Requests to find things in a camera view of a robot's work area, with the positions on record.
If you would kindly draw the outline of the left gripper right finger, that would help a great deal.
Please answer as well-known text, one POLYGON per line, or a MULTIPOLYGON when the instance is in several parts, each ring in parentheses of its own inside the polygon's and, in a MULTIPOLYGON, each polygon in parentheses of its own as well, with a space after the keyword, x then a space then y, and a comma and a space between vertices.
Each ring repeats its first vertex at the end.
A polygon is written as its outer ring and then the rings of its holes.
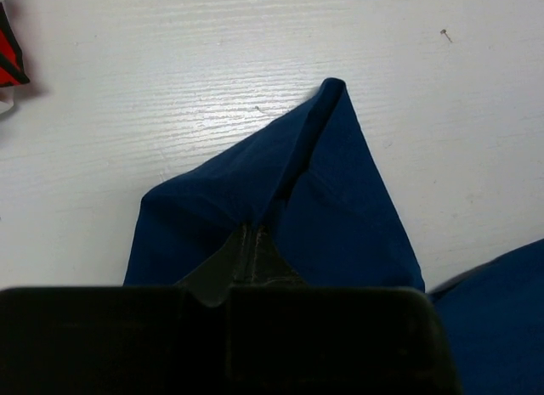
POLYGON ((264 231, 240 227, 224 245, 231 394, 459 394, 430 301, 407 288, 306 285, 264 231))

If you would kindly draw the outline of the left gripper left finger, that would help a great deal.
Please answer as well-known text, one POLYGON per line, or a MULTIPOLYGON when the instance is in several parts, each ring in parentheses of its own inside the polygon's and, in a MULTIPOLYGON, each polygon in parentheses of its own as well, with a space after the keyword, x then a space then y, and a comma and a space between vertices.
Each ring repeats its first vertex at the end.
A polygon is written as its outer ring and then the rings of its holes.
POLYGON ((224 394, 224 301, 251 231, 174 285, 1 293, 4 394, 224 394))

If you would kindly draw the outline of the blue polo t-shirt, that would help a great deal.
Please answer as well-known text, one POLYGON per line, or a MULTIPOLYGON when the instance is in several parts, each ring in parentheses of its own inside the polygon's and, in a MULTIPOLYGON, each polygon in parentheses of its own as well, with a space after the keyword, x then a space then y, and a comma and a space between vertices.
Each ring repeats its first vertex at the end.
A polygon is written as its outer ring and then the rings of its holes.
MULTIPOLYGON (((269 235, 308 283, 410 287, 422 271, 345 83, 318 92, 141 200, 126 285, 171 285, 241 225, 269 235)), ((543 391, 543 244, 461 274, 430 296, 467 394, 543 391)))

